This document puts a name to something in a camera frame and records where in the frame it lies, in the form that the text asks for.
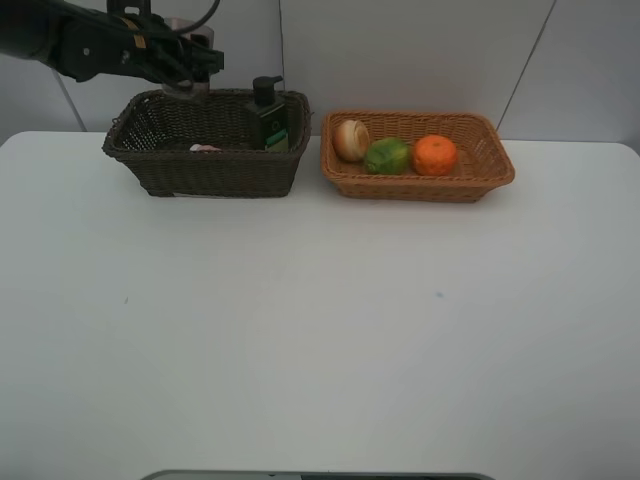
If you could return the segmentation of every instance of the white wall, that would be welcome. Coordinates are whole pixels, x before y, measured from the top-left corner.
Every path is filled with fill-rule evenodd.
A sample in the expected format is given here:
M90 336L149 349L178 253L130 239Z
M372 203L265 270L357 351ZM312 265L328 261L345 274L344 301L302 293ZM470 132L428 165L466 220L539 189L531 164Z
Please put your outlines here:
M72 0L104 10L105 0ZM196 20L211 0L154 0L154 13ZM212 79L213 88L251 88L253 78L282 74L278 0L223 0L208 24L215 30L215 48L225 52L225 70ZM87 83L65 79L73 103L89 131L106 131L129 100L159 88L144 80L100 75Z
M80 130L47 67L0 55L0 72L0 145L26 130Z
M640 2L558 0L500 133L640 151Z
M288 89L335 108L480 112L497 123L552 0L282 0Z

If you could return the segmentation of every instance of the green lime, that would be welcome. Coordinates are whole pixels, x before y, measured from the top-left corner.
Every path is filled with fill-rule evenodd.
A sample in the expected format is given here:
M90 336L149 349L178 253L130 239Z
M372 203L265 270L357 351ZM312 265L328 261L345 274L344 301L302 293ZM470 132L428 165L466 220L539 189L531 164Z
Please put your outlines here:
M364 168L371 175L400 175L411 160L411 149L399 138L373 142L364 159Z

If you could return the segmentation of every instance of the wicker basket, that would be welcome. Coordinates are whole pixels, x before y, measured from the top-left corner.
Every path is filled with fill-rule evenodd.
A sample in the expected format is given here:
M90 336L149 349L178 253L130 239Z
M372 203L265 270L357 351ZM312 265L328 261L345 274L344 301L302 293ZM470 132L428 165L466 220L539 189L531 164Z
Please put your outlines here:
M404 175L367 175L362 164L344 163L335 153L333 132L345 120L364 122L372 141L398 137L413 143L425 135L444 135L456 144L460 159L446 177L423 177L413 171ZM322 170L347 197L429 202L477 202L515 177L495 128L484 117L363 110L343 110L326 117Z
M160 91L142 93L115 120L104 152L129 167L156 197L284 197L309 142L311 113L304 95L282 95L290 124L286 153L250 149L244 107L252 101L251 90L216 90L193 102ZM193 153L196 143L222 151Z

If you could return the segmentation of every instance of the dark brown wicker basket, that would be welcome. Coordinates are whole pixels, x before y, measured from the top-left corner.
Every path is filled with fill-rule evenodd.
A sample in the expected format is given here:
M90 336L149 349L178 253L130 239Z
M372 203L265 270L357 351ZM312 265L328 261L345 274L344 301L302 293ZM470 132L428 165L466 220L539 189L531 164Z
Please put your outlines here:
M282 93L287 102L290 150L251 150L251 90L215 90L204 100L184 101L161 91L137 95L114 121L104 152L125 164L156 197L284 197L311 135L307 98ZM220 152L191 152L196 143Z

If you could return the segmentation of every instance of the light brown wicker basket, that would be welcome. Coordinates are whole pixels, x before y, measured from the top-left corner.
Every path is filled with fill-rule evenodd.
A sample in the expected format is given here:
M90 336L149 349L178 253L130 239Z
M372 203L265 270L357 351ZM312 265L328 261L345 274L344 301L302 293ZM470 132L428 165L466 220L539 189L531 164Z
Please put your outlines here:
M445 177L423 177L412 170L404 175L367 175L362 163L342 162L333 148L333 132L345 120L364 122L372 141L398 137L413 144L425 135L443 135L458 147L458 164ZM347 197L428 202L477 202L515 177L496 129L486 118L466 113L333 112L322 131L322 170Z

